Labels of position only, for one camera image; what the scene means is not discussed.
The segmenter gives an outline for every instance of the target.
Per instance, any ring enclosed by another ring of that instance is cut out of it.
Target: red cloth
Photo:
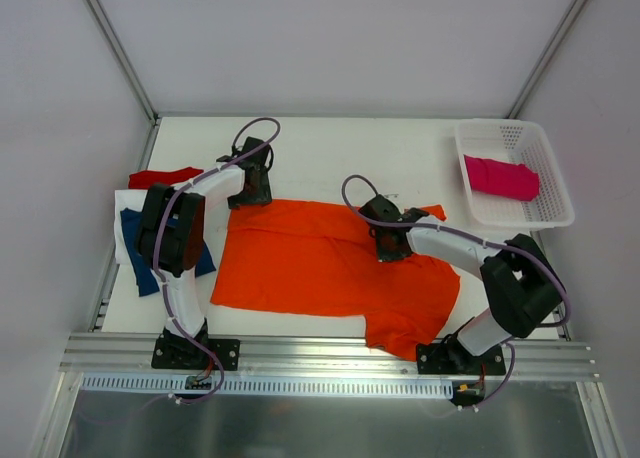
[[[444,220],[442,207],[427,211]],[[212,303],[321,316],[364,315],[371,347],[415,361],[449,319],[460,278],[413,255],[380,263],[367,224],[346,206],[274,200],[233,210]]]
[[[464,156],[471,188],[492,195],[531,201],[540,193],[540,177],[525,165]]]
[[[129,189],[148,190],[154,183],[173,185],[194,178],[203,171],[204,170],[199,168],[191,168],[190,166],[176,171],[139,171],[138,173],[129,175]]]

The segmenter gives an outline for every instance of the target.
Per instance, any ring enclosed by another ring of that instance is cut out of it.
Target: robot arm
[[[555,273],[527,235],[518,234],[497,249],[490,248],[481,240],[470,240],[472,235],[464,231],[452,233],[438,218],[422,210],[412,208],[401,214],[379,194],[359,211],[352,209],[369,222],[380,261],[396,261],[412,253],[428,255],[482,280],[489,308],[452,335],[447,344],[448,357],[460,363],[460,369],[469,358],[481,356],[511,337],[529,336],[562,303]]]
[[[260,150],[242,158],[260,146]],[[157,183],[147,192],[135,247],[152,270],[162,219],[172,203],[160,242],[160,271],[153,271],[159,288],[163,290],[166,286],[163,296],[169,313],[156,342],[154,368],[196,369],[206,360],[193,344],[195,340],[207,347],[208,341],[206,317],[200,309],[195,286],[195,266],[204,249],[205,212],[225,199],[230,208],[270,203],[269,156],[272,162],[270,146],[264,146],[262,140],[247,138],[242,150],[234,148],[232,156],[219,158],[216,168],[195,177],[179,190]]]

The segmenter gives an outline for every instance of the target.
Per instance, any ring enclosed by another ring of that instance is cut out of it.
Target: white wall
[[[545,247],[593,344],[629,456],[640,456],[640,7],[593,0],[523,118],[547,131],[576,208]]]
[[[160,112],[503,116],[571,0],[101,0]]]
[[[93,307],[147,126],[81,0],[0,0],[0,456],[27,455]]]

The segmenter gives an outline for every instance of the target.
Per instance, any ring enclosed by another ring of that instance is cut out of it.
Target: pink cloth
[[[471,188],[492,195],[531,201],[540,193],[540,177],[525,165],[464,156]]]

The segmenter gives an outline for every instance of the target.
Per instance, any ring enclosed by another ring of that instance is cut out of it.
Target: white tabletop
[[[231,141],[249,118],[163,118],[150,170],[186,166],[208,169],[230,152]],[[353,173],[368,177],[399,208],[441,204],[448,223],[480,236],[504,240],[512,231],[488,230],[471,223],[453,139],[455,120],[371,118],[281,118],[269,172],[274,198],[342,203],[340,186]],[[259,123],[250,135],[266,139],[273,125]],[[354,204],[371,191],[349,185]],[[216,266],[224,250],[229,210],[221,205],[205,220],[205,241]],[[480,280],[456,269],[460,294],[440,336],[453,332],[488,306]],[[206,310],[209,332],[224,335],[363,337],[362,316],[329,318],[267,313],[211,305],[217,273],[198,278],[198,298]],[[165,324],[159,293],[140,298],[131,266],[120,266],[103,331],[159,333]],[[530,338],[556,339],[555,329],[539,329]]]

